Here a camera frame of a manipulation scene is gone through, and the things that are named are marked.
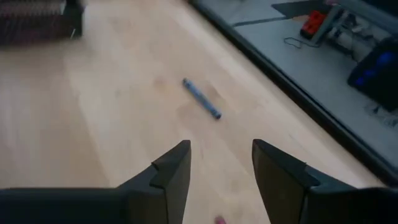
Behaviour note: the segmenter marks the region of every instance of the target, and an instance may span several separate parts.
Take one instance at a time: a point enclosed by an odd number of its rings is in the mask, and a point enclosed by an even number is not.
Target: black cable
[[[298,42],[298,45],[294,44],[292,42],[288,42],[288,40],[294,40],[294,41]],[[285,44],[289,44],[289,45],[291,45],[291,46],[293,46],[293,47],[295,47],[297,49],[301,49],[303,47],[303,45],[307,45],[307,46],[313,47],[313,48],[319,48],[321,46],[321,45],[308,44],[308,43],[306,43],[306,42],[304,42],[302,40],[298,40],[298,39],[296,39],[294,37],[286,37],[286,38],[284,38],[284,43]]]

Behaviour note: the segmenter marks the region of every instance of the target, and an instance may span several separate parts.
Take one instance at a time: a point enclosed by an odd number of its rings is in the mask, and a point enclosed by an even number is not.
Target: blue marker
[[[206,108],[210,111],[214,118],[220,119],[221,113],[210,103],[209,100],[203,95],[203,93],[196,88],[196,86],[188,79],[184,78],[182,84],[189,90],[192,95]]]

